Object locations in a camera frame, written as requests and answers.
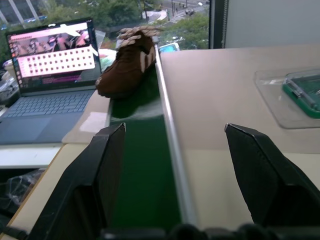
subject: screen display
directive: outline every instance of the screen display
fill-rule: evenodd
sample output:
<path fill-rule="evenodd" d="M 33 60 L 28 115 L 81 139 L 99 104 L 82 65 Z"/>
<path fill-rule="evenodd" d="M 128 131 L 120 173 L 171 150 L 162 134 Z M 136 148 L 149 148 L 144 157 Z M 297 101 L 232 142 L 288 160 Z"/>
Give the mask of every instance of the screen display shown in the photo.
<path fill-rule="evenodd" d="M 21 92 L 93 85 L 101 73 L 91 19 L 7 35 Z"/>

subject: tree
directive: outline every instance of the tree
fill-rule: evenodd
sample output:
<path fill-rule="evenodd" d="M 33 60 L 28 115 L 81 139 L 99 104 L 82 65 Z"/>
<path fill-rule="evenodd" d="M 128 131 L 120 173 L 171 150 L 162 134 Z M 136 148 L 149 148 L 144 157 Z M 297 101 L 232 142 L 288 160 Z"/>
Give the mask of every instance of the tree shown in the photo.
<path fill-rule="evenodd" d="M 2 43 L 0 44 L 0 69 L 2 69 L 3 63 L 11 58 L 4 30 L 0 31 L 0 43 Z"/>
<path fill-rule="evenodd" d="M 40 12 L 42 15 L 47 16 L 42 24 L 69 21 L 87 16 L 86 12 L 79 12 L 77 7 L 57 4 L 55 0 L 47 0 L 46 7 L 41 7 Z"/>
<path fill-rule="evenodd" d="M 195 13 L 191 18 L 185 18 L 176 24 L 165 28 L 161 36 L 163 44 L 172 43 L 173 38 L 181 39 L 177 43 L 181 50 L 207 49 L 209 46 L 209 16 Z"/>
<path fill-rule="evenodd" d="M 98 0 L 89 7 L 89 15 L 98 29 L 107 31 L 109 27 L 138 23 L 141 11 L 136 0 Z"/>
<path fill-rule="evenodd" d="M 63 5 L 65 7 L 77 7 L 79 3 L 83 3 L 84 0 L 55 0 L 58 5 Z"/>
<path fill-rule="evenodd" d="M 147 11 L 161 10 L 162 8 L 162 0 L 140 0 L 141 10 L 144 8 Z"/>

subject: brown shoe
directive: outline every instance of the brown shoe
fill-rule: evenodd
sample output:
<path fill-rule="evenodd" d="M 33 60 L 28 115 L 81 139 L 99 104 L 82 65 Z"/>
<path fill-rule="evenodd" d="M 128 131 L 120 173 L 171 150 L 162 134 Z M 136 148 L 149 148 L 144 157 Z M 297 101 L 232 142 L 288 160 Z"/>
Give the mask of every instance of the brown shoe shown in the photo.
<path fill-rule="evenodd" d="M 156 62 L 155 46 L 150 36 L 136 30 L 127 37 L 119 46 L 113 64 L 95 83 L 101 96 L 116 99 L 129 96 L 139 86 L 146 70 Z"/>
<path fill-rule="evenodd" d="M 119 31 L 118 39 L 128 39 L 132 37 L 137 31 L 143 32 L 143 34 L 147 37 L 159 36 L 160 32 L 163 31 L 161 28 L 151 26 L 151 25 L 143 25 L 137 26 L 134 28 L 123 28 Z"/>

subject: gray laptop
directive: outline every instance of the gray laptop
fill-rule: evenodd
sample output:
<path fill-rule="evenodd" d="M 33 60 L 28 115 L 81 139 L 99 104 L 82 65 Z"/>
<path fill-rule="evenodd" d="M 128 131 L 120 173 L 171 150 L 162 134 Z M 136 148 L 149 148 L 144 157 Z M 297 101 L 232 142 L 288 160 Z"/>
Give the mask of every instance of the gray laptop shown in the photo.
<path fill-rule="evenodd" d="M 0 117 L 0 145 L 60 143 L 101 73 L 91 18 L 10 32 L 21 98 Z"/>

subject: beige table surface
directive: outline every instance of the beige table surface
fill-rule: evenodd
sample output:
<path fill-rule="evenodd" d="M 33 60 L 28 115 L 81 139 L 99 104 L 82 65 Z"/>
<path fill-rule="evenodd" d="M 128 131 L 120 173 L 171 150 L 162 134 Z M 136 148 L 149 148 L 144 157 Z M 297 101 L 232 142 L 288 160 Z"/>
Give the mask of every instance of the beige table surface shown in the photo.
<path fill-rule="evenodd" d="M 224 133 L 228 122 L 269 135 L 320 187 L 320 129 L 278 127 L 253 85 L 258 70 L 320 65 L 320 45 L 188 50 L 164 53 L 161 58 L 199 227 L 234 229 L 251 221 Z M 61 149 L 10 222 L 12 226 L 32 229 L 63 170 L 85 147 L 67 144 Z"/>

